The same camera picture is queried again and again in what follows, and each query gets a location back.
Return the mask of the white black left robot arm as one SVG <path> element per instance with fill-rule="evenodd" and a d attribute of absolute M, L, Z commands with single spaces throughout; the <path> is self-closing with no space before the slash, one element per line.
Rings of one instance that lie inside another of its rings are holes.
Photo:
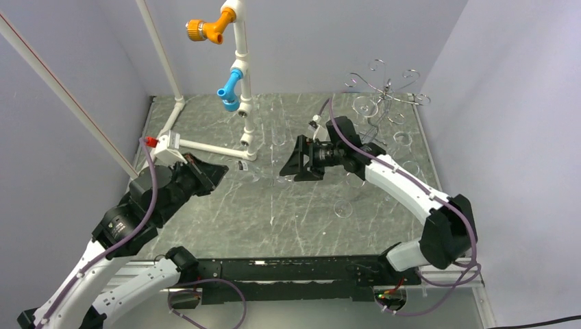
<path fill-rule="evenodd" d="M 129 183 L 120 202 L 92 231 L 81 259 L 57 291 L 40 307 L 24 310 L 21 328 L 103 328 L 107 306 L 98 300 L 110 278 L 140 250 L 191 197 L 211 194 L 230 170 L 191 153 L 172 165 L 150 164 Z"/>

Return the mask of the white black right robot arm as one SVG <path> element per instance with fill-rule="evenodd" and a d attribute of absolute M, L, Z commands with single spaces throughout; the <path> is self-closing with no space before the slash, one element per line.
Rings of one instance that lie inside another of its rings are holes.
<path fill-rule="evenodd" d="M 320 181 L 328 167 L 347 172 L 374 185 L 406 207 L 423 226 L 421 236 L 399 243 L 384 253 L 378 277 L 395 284 L 405 270 L 431 265 L 446 269 L 460 256 L 476 252 L 478 237 L 470 201 L 451 197 L 423 183 L 397 164 L 375 143 L 362 143 L 354 124 L 345 116 L 326 123 L 328 140 L 297 137 L 289 159 L 280 170 L 296 182 Z"/>

